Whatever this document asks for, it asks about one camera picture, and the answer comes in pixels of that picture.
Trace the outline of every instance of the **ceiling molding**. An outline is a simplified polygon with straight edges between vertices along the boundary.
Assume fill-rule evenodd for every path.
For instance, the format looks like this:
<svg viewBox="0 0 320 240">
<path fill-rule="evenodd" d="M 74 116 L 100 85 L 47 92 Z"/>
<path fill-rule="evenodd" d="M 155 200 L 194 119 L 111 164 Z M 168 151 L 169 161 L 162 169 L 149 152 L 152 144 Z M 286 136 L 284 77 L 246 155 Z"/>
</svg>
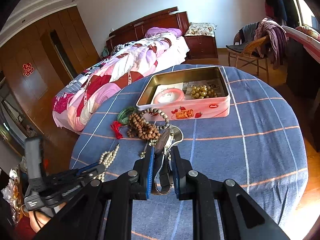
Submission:
<svg viewBox="0 0 320 240">
<path fill-rule="evenodd" d="M 72 0 L 34 0 L 13 10 L 0 32 L 0 47 L 23 28 L 54 12 L 75 6 Z"/>
</svg>

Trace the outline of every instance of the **white stripe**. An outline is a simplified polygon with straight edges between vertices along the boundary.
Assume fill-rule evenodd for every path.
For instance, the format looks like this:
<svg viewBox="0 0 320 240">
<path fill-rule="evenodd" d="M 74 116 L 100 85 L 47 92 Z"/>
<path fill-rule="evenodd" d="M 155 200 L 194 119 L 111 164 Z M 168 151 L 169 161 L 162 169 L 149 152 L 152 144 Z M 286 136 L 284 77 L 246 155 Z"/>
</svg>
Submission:
<svg viewBox="0 0 320 240">
<path fill-rule="evenodd" d="M 227 80 L 227 83 L 228 83 L 228 86 L 229 86 L 230 94 L 232 96 L 233 103 L 235 104 L 235 108 L 236 108 L 236 112 L 237 112 L 237 116 L 238 116 L 238 120 L 239 120 L 240 130 L 241 130 L 241 134 L 242 134 L 243 148 L 244 148 L 245 167 L 247 169 L 247 185 L 248 185 L 247 186 L 247 193 L 249 193 L 250 174 L 249 174 L 249 163 L 248 163 L 248 155 L 247 155 L 247 146 L 245 144 L 245 138 L 244 138 L 244 131 L 243 131 L 243 128 L 242 128 L 241 118 L 240 118 L 240 115 L 239 115 L 239 111 L 238 111 L 238 107 L 237 107 L 237 104 L 236 104 L 235 96 L 233 95 L 231 86 L 229 84 L 229 79 L 228 79 L 226 70 L 224 69 L 224 67 L 222 67 L 222 68 L 223 68 L 224 74 L 226 76 L 226 80 Z"/>
<path fill-rule="evenodd" d="M 78 161 L 80 154 L 82 153 L 83 149 L 87 146 L 88 142 L 91 140 L 92 136 L 94 135 L 94 133 L 96 132 L 96 130 L 98 129 L 98 127 L 100 126 L 100 124 L 102 123 L 103 119 L 106 117 L 106 115 L 108 114 L 110 108 L 112 107 L 113 103 L 116 101 L 118 95 L 121 93 L 122 89 L 119 91 L 119 93 L 116 95 L 115 99 L 113 99 L 113 102 L 111 103 L 111 106 L 109 107 L 108 111 L 104 114 L 104 116 L 102 117 L 100 123 L 98 124 L 98 126 L 95 128 L 94 132 L 92 133 L 92 135 L 90 136 L 89 140 L 85 143 L 85 145 L 82 147 L 81 151 L 78 154 L 78 157 L 75 161 L 75 163 L 73 164 L 72 168 L 74 168 L 74 166 L 76 165 L 76 162 Z"/>
<path fill-rule="evenodd" d="M 270 101 L 270 103 L 271 103 L 271 105 L 272 105 L 272 107 L 273 107 L 273 110 L 276 112 L 276 115 L 277 115 L 277 117 L 278 117 L 278 120 L 279 120 L 279 122 L 280 122 L 280 124 L 281 124 L 281 127 L 282 127 L 282 129 L 283 129 L 285 138 L 286 138 L 286 140 L 287 140 L 287 143 L 288 143 L 288 146 L 289 146 L 289 149 L 290 149 L 290 152 L 291 152 L 293 161 L 294 161 L 294 165 L 295 165 L 296 171 L 297 171 L 297 173 L 296 173 L 296 197 L 298 197 L 298 166 L 297 166 L 296 158 L 294 157 L 294 154 L 293 154 L 293 152 L 292 152 L 292 148 L 291 148 L 291 145 L 290 145 L 290 142 L 289 142 L 287 133 L 286 133 L 285 128 L 284 128 L 284 126 L 283 126 L 283 124 L 282 124 L 282 122 L 281 122 L 281 120 L 280 120 L 280 116 L 279 116 L 279 114 L 278 114 L 275 106 L 273 105 L 270 97 L 268 96 L 267 92 L 266 92 L 265 89 L 262 87 L 262 85 L 260 84 L 260 82 L 259 82 L 258 79 L 257 79 L 257 82 L 258 82 L 258 84 L 260 85 L 260 87 L 262 88 L 262 90 L 265 92 L 266 96 L 269 98 L 269 101 Z"/>
</svg>

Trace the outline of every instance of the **red tassel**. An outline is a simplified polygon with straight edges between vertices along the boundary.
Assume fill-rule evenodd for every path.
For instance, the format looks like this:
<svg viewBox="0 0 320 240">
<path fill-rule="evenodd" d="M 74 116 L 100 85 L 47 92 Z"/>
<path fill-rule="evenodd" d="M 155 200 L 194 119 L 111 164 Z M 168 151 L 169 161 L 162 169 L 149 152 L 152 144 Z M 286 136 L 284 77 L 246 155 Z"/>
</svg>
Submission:
<svg viewBox="0 0 320 240">
<path fill-rule="evenodd" d="M 122 134 L 119 132 L 119 127 L 122 126 L 122 124 L 120 124 L 118 121 L 114 121 L 110 126 L 111 129 L 115 131 L 117 139 L 123 138 Z"/>
</svg>

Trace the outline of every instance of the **pink tin box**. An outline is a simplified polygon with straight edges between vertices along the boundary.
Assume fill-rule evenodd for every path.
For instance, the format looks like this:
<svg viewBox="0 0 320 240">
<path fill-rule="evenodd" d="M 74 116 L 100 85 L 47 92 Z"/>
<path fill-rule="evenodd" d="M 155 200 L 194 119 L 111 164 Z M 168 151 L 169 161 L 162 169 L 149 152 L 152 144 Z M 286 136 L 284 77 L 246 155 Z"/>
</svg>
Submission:
<svg viewBox="0 0 320 240">
<path fill-rule="evenodd" d="M 207 80 L 220 80 L 219 84 L 221 87 L 219 87 L 220 93 L 218 94 L 220 96 L 170 103 L 151 103 L 159 85 L 171 85 L 181 82 L 184 82 L 183 84 L 186 84 L 186 82 L 197 83 Z M 230 95 L 219 67 L 210 66 L 184 69 L 157 74 L 151 77 L 137 102 L 137 108 L 140 111 L 150 107 L 161 109 L 170 120 L 225 117 L 230 111 Z M 161 116 L 154 113 L 145 114 L 144 117 L 147 121 L 163 121 Z"/>
</svg>

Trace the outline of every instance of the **wooden headboard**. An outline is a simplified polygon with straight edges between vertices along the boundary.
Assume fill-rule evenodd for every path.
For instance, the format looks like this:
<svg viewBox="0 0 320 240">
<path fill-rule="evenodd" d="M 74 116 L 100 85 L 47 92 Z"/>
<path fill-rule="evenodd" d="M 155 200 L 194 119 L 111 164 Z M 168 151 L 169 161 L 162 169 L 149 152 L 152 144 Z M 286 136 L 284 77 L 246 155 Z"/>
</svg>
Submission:
<svg viewBox="0 0 320 240">
<path fill-rule="evenodd" d="M 171 14 L 176 11 L 178 11 L 178 7 L 164 9 L 116 29 L 109 34 L 109 39 L 106 41 L 108 51 L 111 52 L 118 44 L 143 39 L 147 30 L 152 27 L 177 28 L 184 35 L 190 25 L 188 15 L 187 12 Z"/>
</svg>

